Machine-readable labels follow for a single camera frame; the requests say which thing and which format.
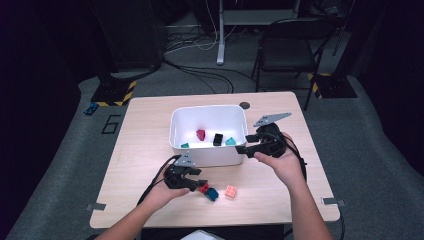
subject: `gray carpet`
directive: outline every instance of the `gray carpet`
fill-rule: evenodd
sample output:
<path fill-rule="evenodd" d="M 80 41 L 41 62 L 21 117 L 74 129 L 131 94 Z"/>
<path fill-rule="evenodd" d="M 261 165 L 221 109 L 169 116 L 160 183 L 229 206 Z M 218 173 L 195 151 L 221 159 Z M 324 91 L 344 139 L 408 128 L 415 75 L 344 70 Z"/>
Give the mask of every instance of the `gray carpet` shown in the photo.
<path fill-rule="evenodd" d="M 334 43 L 330 43 L 320 72 L 333 72 L 337 65 L 344 46 L 333 57 Z M 229 41 L 222 67 L 215 64 L 217 45 L 211 50 L 181 49 L 165 57 L 179 65 L 226 68 L 250 75 L 256 46 L 257 37 L 240 36 Z M 241 74 L 213 72 L 230 79 L 234 92 L 254 91 L 254 83 Z M 269 84 L 275 87 L 291 78 L 279 76 Z M 359 82 L 353 77 L 348 79 L 358 98 L 312 97 L 304 112 L 334 195 L 348 205 L 341 209 L 345 239 L 423 239 L 424 178 L 386 138 Z M 91 213 L 85 208 L 97 199 L 127 106 L 100 107 L 93 116 L 84 115 L 98 83 L 97 78 L 92 78 L 80 84 L 81 102 L 66 137 L 7 239 L 86 239 L 101 232 L 90 228 Z M 297 82 L 289 83 L 293 84 L 307 86 L 308 80 L 301 75 Z M 222 80 L 199 80 L 164 64 L 154 74 L 137 81 L 133 97 L 227 92 L 228 85 Z M 295 93 L 303 105 L 307 92 Z M 119 123 L 117 132 L 101 134 L 110 115 L 120 115 L 112 118 Z M 334 237 L 339 238 L 340 221 L 328 225 Z"/>

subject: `white plastic bin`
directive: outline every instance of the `white plastic bin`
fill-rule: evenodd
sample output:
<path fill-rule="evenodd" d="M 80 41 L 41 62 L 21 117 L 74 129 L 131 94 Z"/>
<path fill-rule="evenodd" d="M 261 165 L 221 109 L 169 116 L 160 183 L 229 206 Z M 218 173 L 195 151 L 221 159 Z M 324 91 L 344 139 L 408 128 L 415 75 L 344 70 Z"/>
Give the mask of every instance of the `white plastic bin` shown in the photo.
<path fill-rule="evenodd" d="M 198 130 L 205 131 L 201 141 Z M 222 134 L 221 146 L 214 146 L 215 134 Z M 238 105 L 210 105 L 176 109 L 172 113 L 169 142 L 175 154 L 189 151 L 196 167 L 217 167 L 242 163 L 244 155 L 235 146 L 246 146 L 248 135 L 244 110 Z M 226 145 L 232 138 L 235 145 Z"/>

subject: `red cube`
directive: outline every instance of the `red cube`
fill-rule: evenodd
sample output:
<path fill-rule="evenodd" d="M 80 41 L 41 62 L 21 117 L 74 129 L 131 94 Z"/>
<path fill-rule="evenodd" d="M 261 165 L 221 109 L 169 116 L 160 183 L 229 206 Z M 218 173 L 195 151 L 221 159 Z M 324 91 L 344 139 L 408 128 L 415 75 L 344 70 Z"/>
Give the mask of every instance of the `red cube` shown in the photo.
<path fill-rule="evenodd" d="M 199 192 L 201 192 L 201 193 L 205 193 L 206 190 L 208 190 L 208 189 L 209 189 L 209 184 L 208 183 L 206 183 L 205 185 L 203 185 L 201 187 L 197 187 L 197 190 L 199 190 Z"/>
<path fill-rule="evenodd" d="M 206 136 L 205 130 L 199 129 L 199 130 L 196 131 L 196 133 L 197 133 L 197 137 L 199 138 L 200 141 L 205 140 L 205 136 Z"/>

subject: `pink cube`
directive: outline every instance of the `pink cube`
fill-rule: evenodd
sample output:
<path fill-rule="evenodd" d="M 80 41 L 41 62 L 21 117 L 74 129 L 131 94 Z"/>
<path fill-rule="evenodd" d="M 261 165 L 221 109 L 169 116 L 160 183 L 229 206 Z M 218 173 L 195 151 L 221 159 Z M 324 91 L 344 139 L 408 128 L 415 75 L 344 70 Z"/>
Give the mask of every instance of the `pink cube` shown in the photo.
<path fill-rule="evenodd" d="M 205 130 L 199 129 L 199 130 L 196 131 L 196 133 L 197 133 L 197 137 L 199 138 L 200 141 L 205 140 L 205 136 L 206 136 Z"/>
<path fill-rule="evenodd" d="M 231 185 L 227 186 L 227 189 L 225 190 L 225 196 L 234 198 L 236 196 L 237 188 L 233 187 Z"/>

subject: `person's forearm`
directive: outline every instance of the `person's forearm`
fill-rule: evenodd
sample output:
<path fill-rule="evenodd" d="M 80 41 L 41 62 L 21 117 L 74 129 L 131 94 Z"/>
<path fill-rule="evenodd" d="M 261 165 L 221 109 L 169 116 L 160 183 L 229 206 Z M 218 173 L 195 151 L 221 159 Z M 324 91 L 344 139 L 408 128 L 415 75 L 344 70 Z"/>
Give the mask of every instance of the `person's forearm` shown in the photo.
<path fill-rule="evenodd" d="M 294 238 L 296 240 L 333 239 L 306 182 L 299 182 L 289 191 Z"/>
<path fill-rule="evenodd" d="M 133 240 L 155 211 L 149 204 L 142 203 L 96 239 Z"/>

